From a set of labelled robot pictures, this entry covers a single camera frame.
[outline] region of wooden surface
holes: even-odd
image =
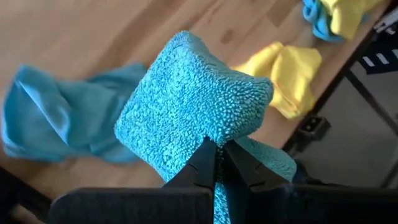
[[[273,41],[316,47],[322,67],[312,82],[318,98],[387,6],[376,7],[354,40],[317,40],[302,18],[300,0],[0,0],[2,88],[21,63],[77,80],[131,62],[146,65],[180,30],[200,36],[230,66],[243,63]],[[282,147],[299,120],[268,108],[252,138]],[[159,176],[144,162],[106,164],[94,158],[40,164],[0,156],[0,166],[49,197],[82,186],[157,187]]]

